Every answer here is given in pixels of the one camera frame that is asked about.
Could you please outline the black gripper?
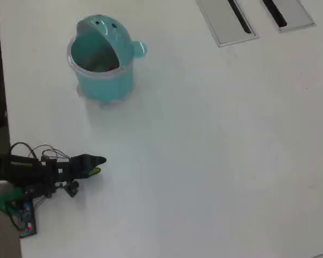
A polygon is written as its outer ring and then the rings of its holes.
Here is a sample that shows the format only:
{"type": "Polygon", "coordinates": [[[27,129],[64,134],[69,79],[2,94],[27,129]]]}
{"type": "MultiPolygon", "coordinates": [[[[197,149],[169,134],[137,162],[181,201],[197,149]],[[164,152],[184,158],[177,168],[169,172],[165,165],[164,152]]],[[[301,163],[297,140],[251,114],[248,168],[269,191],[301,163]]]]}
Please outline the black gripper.
{"type": "Polygon", "coordinates": [[[81,154],[69,159],[69,172],[74,179],[85,179],[95,176],[101,172],[99,166],[106,163],[107,159],[102,156],[81,154]]]}

